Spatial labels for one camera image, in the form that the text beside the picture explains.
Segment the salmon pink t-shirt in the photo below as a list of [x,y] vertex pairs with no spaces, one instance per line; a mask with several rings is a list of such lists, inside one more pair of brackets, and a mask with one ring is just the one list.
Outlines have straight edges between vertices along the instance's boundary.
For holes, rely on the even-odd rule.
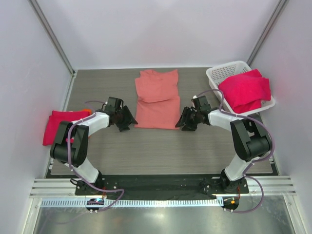
[[176,130],[180,118],[178,70],[140,71],[135,79],[136,128]]

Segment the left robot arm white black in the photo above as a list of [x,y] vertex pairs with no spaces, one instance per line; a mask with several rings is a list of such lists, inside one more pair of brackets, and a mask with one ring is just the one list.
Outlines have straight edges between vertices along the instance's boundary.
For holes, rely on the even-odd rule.
[[61,121],[50,150],[51,158],[67,166],[79,183],[87,186],[92,194],[106,193],[102,173],[87,158],[89,137],[112,125],[120,132],[137,124],[129,108],[120,98],[109,97],[101,109],[74,121]]

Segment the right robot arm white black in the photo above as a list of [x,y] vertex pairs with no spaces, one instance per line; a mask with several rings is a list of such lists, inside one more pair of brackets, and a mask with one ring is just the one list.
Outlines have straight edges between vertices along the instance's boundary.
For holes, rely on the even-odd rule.
[[226,193],[234,193],[251,165],[268,152],[273,140],[263,123],[250,116],[234,115],[212,108],[205,96],[192,99],[192,107],[184,107],[176,123],[182,131],[195,131],[198,124],[220,127],[232,134],[235,155],[221,171],[219,185]]

